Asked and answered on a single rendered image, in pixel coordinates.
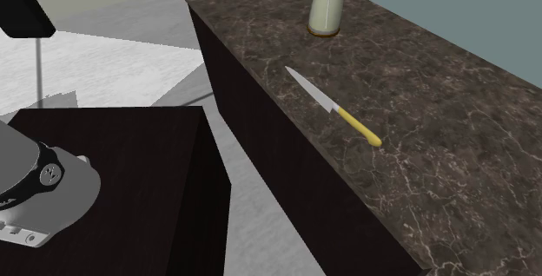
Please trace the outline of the dark robot stand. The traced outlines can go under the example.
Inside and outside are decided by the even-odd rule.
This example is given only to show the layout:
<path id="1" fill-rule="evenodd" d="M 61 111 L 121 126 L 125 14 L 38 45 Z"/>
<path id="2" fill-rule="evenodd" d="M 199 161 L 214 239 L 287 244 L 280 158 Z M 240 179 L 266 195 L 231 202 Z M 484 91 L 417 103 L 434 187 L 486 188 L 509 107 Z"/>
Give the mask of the dark robot stand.
<path id="1" fill-rule="evenodd" d="M 202 108 L 31 108 L 10 124 L 87 156 L 101 190 L 44 246 L 0 243 L 0 276 L 224 276 L 231 184 Z"/>

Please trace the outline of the yellow handled kitchen knife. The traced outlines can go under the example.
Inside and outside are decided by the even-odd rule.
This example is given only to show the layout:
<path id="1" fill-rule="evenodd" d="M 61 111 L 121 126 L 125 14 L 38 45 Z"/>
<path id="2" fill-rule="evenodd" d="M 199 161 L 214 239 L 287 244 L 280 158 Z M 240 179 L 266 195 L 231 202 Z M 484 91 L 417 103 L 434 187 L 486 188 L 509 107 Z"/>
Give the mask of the yellow handled kitchen knife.
<path id="1" fill-rule="evenodd" d="M 356 118 L 350 115 L 344 108 L 334 102 L 324 92 L 314 86 L 308 79 L 298 73 L 296 70 L 286 66 L 287 72 L 311 95 L 328 113 L 335 111 L 340 115 L 348 124 L 354 129 L 360 132 L 367 142 L 374 147 L 380 147 L 382 140 L 374 132 L 368 129 L 365 125 L 359 122 Z"/>

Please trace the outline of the cream vase with gold base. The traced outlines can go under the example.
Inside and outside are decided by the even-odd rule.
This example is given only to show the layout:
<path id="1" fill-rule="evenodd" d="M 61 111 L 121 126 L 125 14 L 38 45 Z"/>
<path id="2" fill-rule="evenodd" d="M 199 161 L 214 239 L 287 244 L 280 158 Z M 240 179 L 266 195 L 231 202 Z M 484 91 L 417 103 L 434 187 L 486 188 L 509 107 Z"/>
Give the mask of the cream vase with gold base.
<path id="1" fill-rule="evenodd" d="M 314 36 L 330 37 L 340 31 L 344 0 L 313 0 L 307 30 Z"/>

